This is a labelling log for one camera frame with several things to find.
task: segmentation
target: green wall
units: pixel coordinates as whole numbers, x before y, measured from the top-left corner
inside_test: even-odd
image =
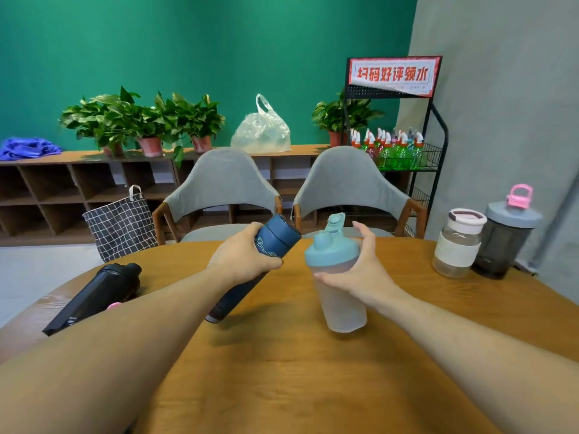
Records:
[[[57,118],[122,84],[151,105],[157,90],[210,94],[227,118],[217,145],[255,112],[257,93],[292,143],[327,143],[311,122],[315,104],[336,98],[347,57],[407,55],[416,1],[0,0],[0,140],[94,149]],[[394,126],[398,101],[375,105]]]

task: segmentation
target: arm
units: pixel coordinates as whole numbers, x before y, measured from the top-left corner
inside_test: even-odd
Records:
[[[258,253],[253,223],[207,269],[98,313],[0,365],[0,432],[120,433],[217,301],[234,285],[281,266]]]
[[[570,433],[579,426],[579,364],[415,299],[388,276],[375,236],[343,274],[316,274],[403,328],[503,432]]]

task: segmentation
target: chair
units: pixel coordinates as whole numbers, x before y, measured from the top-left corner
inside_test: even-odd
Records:
[[[190,231],[182,238],[176,222],[185,215],[218,205],[253,204],[281,214],[281,198],[259,173],[251,157],[234,147],[204,153],[191,173],[153,212],[159,245],[165,244],[162,218],[177,242],[222,241],[249,224],[227,224]]]
[[[314,210],[334,205],[364,205],[390,212],[398,224],[394,236],[402,236],[411,211],[416,212],[416,237],[424,238],[426,208],[390,184],[370,156],[351,146],[324,151],[315,160],[293,200],[293,216],[301,231],[302,217]],[[392,236],[380,228],[370,228],[377,236]],[[305,234],[312,237],[317,231]],[[354,227],[344,228],[349,237],[360,237]]]

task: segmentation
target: plastic bag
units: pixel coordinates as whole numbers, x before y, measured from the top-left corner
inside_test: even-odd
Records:
[[[267,112],[259,106],[260,99]],[[245,116],[231,138],[231,147],[238,147],[249,154],[291,150],[290,130],[286,122],[261,94],[257,94],[255,104],[257,112]]]

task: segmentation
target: white bag handle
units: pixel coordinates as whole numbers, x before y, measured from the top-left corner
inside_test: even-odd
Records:
[[[273,110],[273,108],[271,107],[271,105],[269,104],[269,102],[267,101],[267,99],[265,97],[263,97],[261,94],[257,94],[257,96],[255,97],[255,104],[257,105],[257,112],[259,114],[267,114],[260,106],[259,106],[259,100],[261,99],[262,103],[264,104],[265,108],[267,108],[268,111],[271,111],[272,113],[274,113],[275,111]]]
[[[130,189],[128,189],[128,196],[131,198],[131,201],[134,201],[134,197],[135,197],[135,190],[134,188],[137,188],[139,190],[139,193],[141,193],[141,186],[137,186],[136,184],[133,184],[131,186]]]

